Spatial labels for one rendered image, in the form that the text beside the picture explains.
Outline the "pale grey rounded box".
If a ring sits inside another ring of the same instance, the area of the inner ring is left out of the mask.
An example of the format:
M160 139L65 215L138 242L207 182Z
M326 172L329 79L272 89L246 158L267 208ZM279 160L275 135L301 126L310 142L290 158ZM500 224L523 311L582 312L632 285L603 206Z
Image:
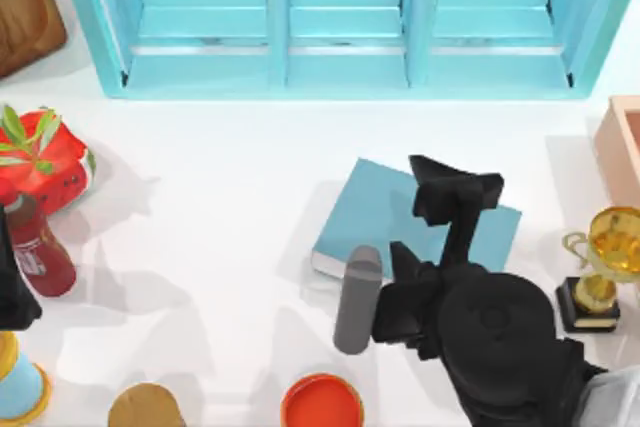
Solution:
M367 348L382 281L380 252L369 245L356 247L343 275L333 334L343 354L359 355Z

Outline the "light blue book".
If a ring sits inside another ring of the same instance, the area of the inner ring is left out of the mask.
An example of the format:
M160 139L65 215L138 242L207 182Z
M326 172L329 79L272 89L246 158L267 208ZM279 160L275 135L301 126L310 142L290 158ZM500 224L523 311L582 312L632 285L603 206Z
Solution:
M383 274L392 278L389 243L405 243L423 261L440 260L448 227L428 226L413 216L417 183L407 172L358 159L313 247L314 270L342 278L351 252L376 248ZM469 258L491 272L507 263L522 213L500 205L481 214Z

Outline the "light blue rack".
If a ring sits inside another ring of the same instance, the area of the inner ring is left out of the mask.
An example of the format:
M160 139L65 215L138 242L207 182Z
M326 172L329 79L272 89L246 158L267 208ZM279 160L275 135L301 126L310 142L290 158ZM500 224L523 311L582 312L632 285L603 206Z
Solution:
M104 93L588 96L630 0L73 0Z

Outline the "gold trophy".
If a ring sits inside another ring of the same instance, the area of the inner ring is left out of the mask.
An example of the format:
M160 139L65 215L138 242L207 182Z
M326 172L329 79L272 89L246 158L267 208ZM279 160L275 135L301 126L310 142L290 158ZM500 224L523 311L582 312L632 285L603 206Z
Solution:
M562 244L579 258L581 268L591 268L556 289L564 329L615 331L621 316L618 286L640 282L640 209L609 207L592 219L587 232L569 233Z

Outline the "salmon-coloured box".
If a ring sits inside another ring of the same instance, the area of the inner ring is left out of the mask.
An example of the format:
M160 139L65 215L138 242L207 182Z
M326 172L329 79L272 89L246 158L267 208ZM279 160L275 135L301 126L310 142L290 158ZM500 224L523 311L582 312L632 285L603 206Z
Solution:
M609 98L594 149L611 202L640 209L640 95Z

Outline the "brown bread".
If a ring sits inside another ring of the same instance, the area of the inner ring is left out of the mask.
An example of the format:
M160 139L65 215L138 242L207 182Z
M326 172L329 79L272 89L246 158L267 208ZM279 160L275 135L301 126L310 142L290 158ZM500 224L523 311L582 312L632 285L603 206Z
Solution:
M114 400L108 427L186 427L170 390L156 383L139 383Z

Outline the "red bottle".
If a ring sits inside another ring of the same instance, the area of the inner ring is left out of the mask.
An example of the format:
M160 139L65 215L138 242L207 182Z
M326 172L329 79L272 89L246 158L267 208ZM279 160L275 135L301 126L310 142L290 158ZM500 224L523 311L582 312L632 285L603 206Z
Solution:
M4 206L14 256L34 290L44 297L60 297L76 282L76 268L53 234L46 215L29 195L0 199Z

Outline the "red plant pot with leaves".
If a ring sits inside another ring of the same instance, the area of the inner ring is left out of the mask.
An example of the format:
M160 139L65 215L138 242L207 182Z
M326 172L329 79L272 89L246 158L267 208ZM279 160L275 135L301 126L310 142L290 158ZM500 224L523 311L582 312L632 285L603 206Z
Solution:
M55 110L20 115L7 104L0 107L0 178L34 197L45 214L84 195L95 174L93 152Z

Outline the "stack of coloured rings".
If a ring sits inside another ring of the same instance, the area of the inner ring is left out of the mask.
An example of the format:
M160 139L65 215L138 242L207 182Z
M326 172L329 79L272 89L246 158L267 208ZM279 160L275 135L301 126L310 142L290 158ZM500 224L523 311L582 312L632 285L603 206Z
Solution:
M52 393L44 370L31 362L13 332L0 332L0 427L25 427L46 410Z

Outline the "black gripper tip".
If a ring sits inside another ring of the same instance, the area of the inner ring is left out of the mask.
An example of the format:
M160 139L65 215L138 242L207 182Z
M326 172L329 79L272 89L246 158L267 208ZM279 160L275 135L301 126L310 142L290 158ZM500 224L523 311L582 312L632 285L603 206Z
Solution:
M19 271L0 204L0 331L26 331L41 317L41 305Z

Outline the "wooden cupboard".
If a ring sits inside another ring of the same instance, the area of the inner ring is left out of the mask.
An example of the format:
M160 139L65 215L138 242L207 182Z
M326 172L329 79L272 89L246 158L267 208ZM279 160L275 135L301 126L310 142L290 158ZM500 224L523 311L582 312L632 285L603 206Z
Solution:
M0 0L0 79L60 49L66 41L55 0Z

